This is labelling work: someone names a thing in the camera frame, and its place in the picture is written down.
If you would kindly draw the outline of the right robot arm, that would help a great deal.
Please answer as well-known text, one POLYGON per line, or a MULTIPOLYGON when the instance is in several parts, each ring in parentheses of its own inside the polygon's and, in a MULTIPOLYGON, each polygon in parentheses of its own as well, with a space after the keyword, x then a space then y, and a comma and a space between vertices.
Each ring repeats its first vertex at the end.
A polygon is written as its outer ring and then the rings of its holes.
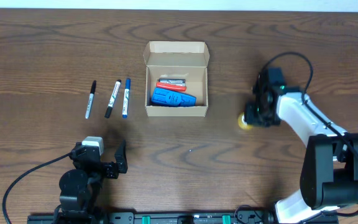
POLYGON ((286 122, 306 147, 300 188, 274 205, 278 223, 322 222, 358 204, 358 133, 334 124, 280 68, 265 68, 252 89, 239 126, 267 128, 286 122))

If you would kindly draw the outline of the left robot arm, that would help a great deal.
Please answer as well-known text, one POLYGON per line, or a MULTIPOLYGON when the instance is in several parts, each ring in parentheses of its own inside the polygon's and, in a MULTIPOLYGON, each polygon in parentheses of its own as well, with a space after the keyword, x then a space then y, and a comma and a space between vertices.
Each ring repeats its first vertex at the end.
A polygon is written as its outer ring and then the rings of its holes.
POLYGON ((120 143, 115 161, 103 162, 103 153, 101 137, 88 136, 75 144, 69 155, 75 168, 60 178, 61 211, 55 212, 54 223, 109 223, 109 215, 96 201, 105 179, 117 179, 127 172, 126 142, 120 143))

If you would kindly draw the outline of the black whiteboard marker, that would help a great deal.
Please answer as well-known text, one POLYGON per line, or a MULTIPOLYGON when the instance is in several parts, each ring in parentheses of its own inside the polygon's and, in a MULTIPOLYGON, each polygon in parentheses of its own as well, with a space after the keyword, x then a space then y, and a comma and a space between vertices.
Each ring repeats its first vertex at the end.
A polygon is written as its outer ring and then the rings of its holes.
POLYGON ((113 91, 111 93, 111 97, 109 99, 109 103, 108 103, 108 106, 107 106, 107 109, 106 109, 106 112, 105 112, 105 115, 104 115, 105 118, 109 118, 111 113, 112 113, 114 103, 115 103, 117 94, 119 92, 120 86, 121 86, 121 80, 117 80, 115 82, 115 84, 114 84, 114 88, 113 88, 113 91))

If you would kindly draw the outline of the red black stapler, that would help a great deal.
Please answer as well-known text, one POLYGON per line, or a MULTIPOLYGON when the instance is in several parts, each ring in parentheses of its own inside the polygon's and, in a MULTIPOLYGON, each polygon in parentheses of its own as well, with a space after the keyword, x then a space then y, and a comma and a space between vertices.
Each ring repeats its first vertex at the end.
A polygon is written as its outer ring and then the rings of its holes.
POLYGON ((156 83, 157 88, 163 88, 171 91, 186 91, 186 81, 183 79, 159 79, 156 83))

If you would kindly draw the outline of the blue plastic tool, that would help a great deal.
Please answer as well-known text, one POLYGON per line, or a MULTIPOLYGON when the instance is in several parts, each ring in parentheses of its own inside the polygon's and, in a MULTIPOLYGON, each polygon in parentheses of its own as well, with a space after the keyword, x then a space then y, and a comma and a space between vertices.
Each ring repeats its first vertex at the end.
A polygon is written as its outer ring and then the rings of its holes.
POLYGON ((196 104, 196 97, 177 91, 155 88, 151 102, 160 106, 192 107, 196 104))

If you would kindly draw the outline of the blue whiteboard marker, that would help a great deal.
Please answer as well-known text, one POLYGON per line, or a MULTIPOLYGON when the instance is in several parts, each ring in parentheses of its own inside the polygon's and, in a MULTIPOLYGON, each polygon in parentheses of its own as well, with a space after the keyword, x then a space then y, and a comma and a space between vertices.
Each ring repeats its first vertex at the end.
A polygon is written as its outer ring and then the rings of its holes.
POLYGON ((129 107, 129 95, 131 89, 131 79, 126 79, 125 89, 124 89, 124 99, 122 106, 122 117, 126 119, 128 117, 128 107, 129 107))

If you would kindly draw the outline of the yellow tape roll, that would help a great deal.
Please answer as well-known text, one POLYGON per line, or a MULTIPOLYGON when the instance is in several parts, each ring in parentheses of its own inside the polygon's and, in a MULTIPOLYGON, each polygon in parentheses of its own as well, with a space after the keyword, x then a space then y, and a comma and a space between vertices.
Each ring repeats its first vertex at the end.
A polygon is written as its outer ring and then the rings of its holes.
POLYGON ((252 129, 252 125, 251 124, 248 124, 246 121, 245 121, 245 113, 241 113, 237 119, 237 123, 239 125, 239 127, 243 130, 250 130, 252 129))

